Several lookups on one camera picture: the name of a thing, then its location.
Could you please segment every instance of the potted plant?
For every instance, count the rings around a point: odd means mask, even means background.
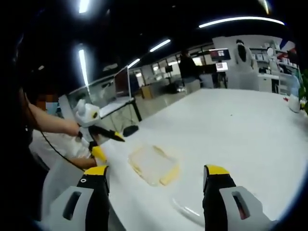
[[[305,98],[304,110],[308,115],[308,70],[306,69],[302,74],[302,81],[300,82],[300,88],[298,90],[298,98],[302,100]]]

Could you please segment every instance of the face mask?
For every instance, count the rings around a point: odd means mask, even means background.
[[[46,111],[50,115],[54,115],[57,112],[58,102],[46,102]]]

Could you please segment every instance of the person's hand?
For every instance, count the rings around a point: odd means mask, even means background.
[[[64,133],[69,136],[77,136],[79,133],[79,125],[73,120],[64,120]]]

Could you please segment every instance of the ceiling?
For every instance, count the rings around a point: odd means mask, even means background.
[[[109,64],[151,64],[182,49],[211,42],[218,36],[264,34],[293,40],[287,27],[261,21],[225,23],[199,29],[202,23],[230,16],[266,16],[257,0],[90,0],[78,13],[79,0],[30,1],[20,15],[24,38],[19,66],[34,88],[55,86],[59,94],[84,85],[78,50],[85,50],[89,82],[99,79]],[[270,16],[285,19],[273,11]],[[156,52],[149,49],[165,39]]]

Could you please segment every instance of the floor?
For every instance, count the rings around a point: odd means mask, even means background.
[[[137,96],[136,102],[142,119],[146,119],[173,104],[174,102],[184,98],[187,94],[188,93],[186,92],[179,92],[177,94],[164,94],[151,100],[146,100],[141,96]],[[105,117],[102,119],[101,123],[101,125],[105,128],[116,130],[118,132],[122,132],[125,127],[132,124],[138,124],[138,119],[132,105],[127,105],[126,107]],[[107,139],[101,139],[101,143],[105,142],[106,140]]]

